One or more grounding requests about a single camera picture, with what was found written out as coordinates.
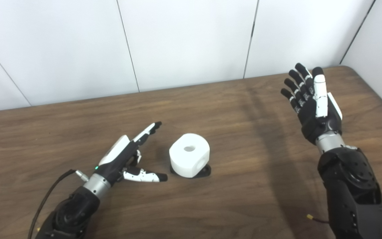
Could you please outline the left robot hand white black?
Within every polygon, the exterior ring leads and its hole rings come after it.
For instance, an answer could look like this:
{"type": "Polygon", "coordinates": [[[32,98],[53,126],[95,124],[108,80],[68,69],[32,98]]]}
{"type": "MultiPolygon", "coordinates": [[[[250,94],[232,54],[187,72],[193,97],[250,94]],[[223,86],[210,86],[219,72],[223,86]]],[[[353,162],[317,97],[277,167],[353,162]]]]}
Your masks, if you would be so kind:
{"type": "Polygon", "coordinates": [[[121,180],[166,182],[167,174],[150,172],[137,167],[142,157],[139,148],[150,135],[155,134],[161,124],[160,121],[150,124],[133,139],[129,139],[127,135],[121,136],[98,163],[85,186],[89,189],[99,186],[109,189],[121,180]]]}

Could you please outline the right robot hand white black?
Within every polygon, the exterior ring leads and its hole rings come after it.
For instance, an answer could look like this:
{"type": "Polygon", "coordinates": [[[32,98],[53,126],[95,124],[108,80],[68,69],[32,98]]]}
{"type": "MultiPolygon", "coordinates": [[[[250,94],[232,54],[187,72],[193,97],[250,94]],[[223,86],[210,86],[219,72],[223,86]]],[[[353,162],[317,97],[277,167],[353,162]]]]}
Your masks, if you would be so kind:
{"type": "Polygon", "coordinates": [[[281,94],[289,101],[301,124],[301,132],[312,144],[328,132],[342,134],[342,113],[333,95],[327,91],[323,68],[309,71],[301,63],[284,80],[281,94]]]}

